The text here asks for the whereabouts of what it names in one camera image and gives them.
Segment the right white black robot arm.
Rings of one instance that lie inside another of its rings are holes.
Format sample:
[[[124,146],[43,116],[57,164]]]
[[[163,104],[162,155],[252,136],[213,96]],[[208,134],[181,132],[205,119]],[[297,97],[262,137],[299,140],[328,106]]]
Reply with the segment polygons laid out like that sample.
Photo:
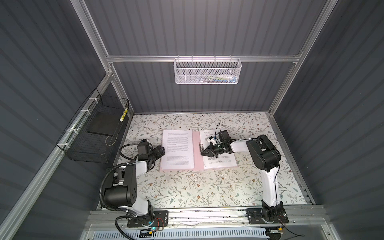
[[[259,216],[267,224],[284,225],[289,222],[279,195],[278,174],[282,157],[266,135],[233,140],[228,131],[221,131],[217,138],[209,137],[208,143],[208,146],[201,150],[201,156],[217,159],[222,154],[249,153],[262,177],[263,199]]]

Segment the pink folder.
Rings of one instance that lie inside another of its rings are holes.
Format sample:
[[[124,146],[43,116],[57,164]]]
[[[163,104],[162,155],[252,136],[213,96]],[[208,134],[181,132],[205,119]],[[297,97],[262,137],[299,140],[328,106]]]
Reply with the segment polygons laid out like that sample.
[[[200,171],[200,170],[204,170],[203,159],[201,156],[199,143],[200,143],[200,132],[193,131],[193,150],[194,150],[195,168],[192,170],[173,170],[173,171]]]

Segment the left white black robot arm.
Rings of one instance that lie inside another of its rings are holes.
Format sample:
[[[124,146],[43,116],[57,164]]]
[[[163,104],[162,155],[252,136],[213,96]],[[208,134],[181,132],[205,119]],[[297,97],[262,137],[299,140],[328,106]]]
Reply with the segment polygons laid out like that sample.
[[[139,143],[121,146],[118,153],[126,162],[111,167],[105,174],[99,189],[100,205],[109,211],[124,213],[114,221],[124,238],[135,239],[123,230],[120,220],[128,221],[128,228],[143,227],[139,237],[150,238],[168,225],[169,212],[155,211],[150,201],[139,196],[137,177],[155,167],[156,161],[165,155],[165,148],[160,145],[153,147],[143,139]]]

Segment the stack of printed papers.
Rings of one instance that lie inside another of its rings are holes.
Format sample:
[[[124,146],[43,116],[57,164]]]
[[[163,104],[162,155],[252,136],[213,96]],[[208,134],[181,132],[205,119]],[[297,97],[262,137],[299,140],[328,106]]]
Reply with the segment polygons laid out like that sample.
[[[204,145],[204,148],[210,145],[209,142],[207,142],[207,138],[210,136],[215,136],[215,130],[205,130],[200,131],[200,143]],[[237,166],[237,161],[234,154],[221,154],[218,158],[215,157],[204,157],[203,159],[203,166],[205,170],[208,169],[220,169],[220,168],[233,168]]]

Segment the printed paper sheet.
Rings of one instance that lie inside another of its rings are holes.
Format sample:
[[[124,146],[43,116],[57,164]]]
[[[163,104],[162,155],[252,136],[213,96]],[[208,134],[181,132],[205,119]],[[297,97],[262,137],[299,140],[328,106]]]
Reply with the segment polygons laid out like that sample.
[[[192,130],[164,130],[161,170],[192,170],[195,168]]]

